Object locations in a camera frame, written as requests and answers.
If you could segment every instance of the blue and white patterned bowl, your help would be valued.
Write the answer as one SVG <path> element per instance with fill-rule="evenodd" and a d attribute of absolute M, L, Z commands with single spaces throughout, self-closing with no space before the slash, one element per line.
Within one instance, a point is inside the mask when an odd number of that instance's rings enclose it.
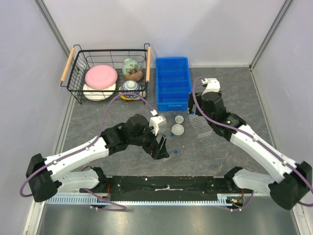
<path fill-rule="evenodd" d="M 138 84 L 137 82 L 130 80 L 130 81 L 126 81 L 126 82 L 123 83 L 121 90 L 122 90 L 122 91 L 125 91 L 125 92 L 133 91 L 133 90 L 140 90 L 140 86 L 139 86 L 139 84 Z M 131 92 L 131 93 L 140 95 L 140 92 Z M 129 95 L 129 94 L 124 95 L 124 96 L 125 96 L 126 98 L 129 98 L 129 99 L 134 99 L 134 98 L 136 98 L 136 96 L 134 96 L 134 95 Z"/>

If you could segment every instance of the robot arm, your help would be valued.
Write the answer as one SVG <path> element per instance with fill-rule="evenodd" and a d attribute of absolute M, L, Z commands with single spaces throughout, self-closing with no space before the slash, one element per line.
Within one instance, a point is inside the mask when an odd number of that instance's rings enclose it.
<path fill-rule="evenodd" d="M 249 133 L 253 138 L 248 138 L 247 135 L 240 131 L 208 121 L 214 132 L 243 149 L 269 173 L 269 175 L 253 173 L 241 167 L 235 167 L 225 175 L 225 178 L 229 179 L 230 190 L 238 187 L 265 193 L 270 195 L 278 205 L 290 210 L 309 189 L 286 164 L 290 164 L 301 172 L 310 184 L 312 183 L 311 166 L 306 162 L 298 164 L 296 161 L 286 157 L 259 137 L 242 118 L 227 112 L 223 104 L 222 93 L 220 92 L 220 83 L 217 79 L 206 78 L 202 81 L 202 84 L 206 85 L 206 88 L 203 93 L 196 94 L 196 99 L 204 113 L 214 121 Z M 192 110 L 195 110 L 195 103 L 191 95 L 189 100 L 189 110 L 192 112 Z M 201 115 L 198 110 L 196 110 L 195 114 Z M 284 161 L 280 162 L 268 150 L 262 147 L 258 141 L 281 156 Z"/>
<path fill-rule="evenodd" d="M 120 123 L 104 130 L 90 147 L 88 146 L 97 137 L 61 154 L 46 158 L 43 158 L 41 154 L 33 156 L 26 172 L 27 178 L 38 168 L 53 163 L 29 181 L 34 200 L 42 202 L 57 192 L 97 188 L 105 185 L 106 176 L 99 167 L 88 171 L 71 171 L 93 160 L 126 150 L 130 144 L 141 146 L 153 159 L 168 158 L 165 136 L 161 135 L 160 142 L 157 141 L 159 129 L 164 125 L 166 125 L 166 120 L 163 116 L 154 116 L 148 122 L 144 116 L 135 115 L 126 123 Z M 72 154 L 72 156 L 57 161 L 68 154 Z"/>

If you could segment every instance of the white dish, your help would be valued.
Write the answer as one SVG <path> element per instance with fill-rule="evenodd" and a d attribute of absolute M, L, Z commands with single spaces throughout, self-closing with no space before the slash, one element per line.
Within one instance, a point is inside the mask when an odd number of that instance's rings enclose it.
<path fill-rule="evenodd" d="M 184 121 L 184 118 L 181 115 L 178 115 L 175 117 L 175 122 L 177 124 L 182 124 L 183 121 Z"/>
<path fill-rule="evenodd" d="M 176 136 L 180 136 L 184 133 L 184 127 L 180 124 L 175 124 L 172 127 L 172 133 Z"/>
<path fill-rule="evenodd" d="M 89 87 L 87 84 L 84 85 L 83 90 L 84 91 L 92 91 L 92 92 L 84 92 L 84 96 L 92 101 L 100 101 L 100 100 L 104 100 L 109 98 L 113 92 L 101 92 L 101 91 L 112 91 L 115 90 L 116 88 L 116 83 L 114 83 L 112 86 L 106 88 L 106 89 L 101 89 L 101 90 L 97 90 L 97 89 L 93 89 L 91 87 Z"/>

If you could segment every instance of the black wire dish rack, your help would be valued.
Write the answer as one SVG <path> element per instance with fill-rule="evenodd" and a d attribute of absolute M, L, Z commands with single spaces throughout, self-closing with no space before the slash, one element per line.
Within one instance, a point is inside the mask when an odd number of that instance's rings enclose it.
<path fill-rule="evenodd" d="M 75 57 L 68 82 L 66 84 L 65 79 L 72 62 L 74 52 L 76 48 L 79 49 Z M 137 92 L 145 99 L 148 95 L 148 84 L 150 80 L 150 61 L 151 61 L 151 48 L 150 44 L 144 44 L 144 49 L 94 49 L 83 50 L 80 45 L 74 45 L 65 66 L 62 78 L 61 87 L 66 87 L 67 90 L 75 97 L 75 99 L 82 104 L 86 102 L 87 98 L 84 96 L 84 92 L 88 92 L 89 95 L 104 96 L 109 93 L 113 93 L 105 100 L 111 100 L 116 94 L 121 92 L 120 87 L 126 81 L 123 77 L 122 67 L 124 60 L 127 58 L 135 59 L 143 68 L 143 78 L 137 83 L 139 84 L 139 90 L 131 90 L 127 92 Z M 97 65 L 110 65 L 117 71 L 118 78 L 116 81 L 115 90 L 84 90 L 85 76 L 88 70 Z"/>

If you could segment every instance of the blue plastic tray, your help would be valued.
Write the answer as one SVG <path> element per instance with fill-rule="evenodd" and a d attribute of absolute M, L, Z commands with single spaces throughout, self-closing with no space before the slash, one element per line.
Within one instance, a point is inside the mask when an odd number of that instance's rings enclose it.
<path fill-rule="evenodd" d="M 156 59 L 156 94 L 159 111 L 187 110 L 191 78 L 186 57 Z"/>

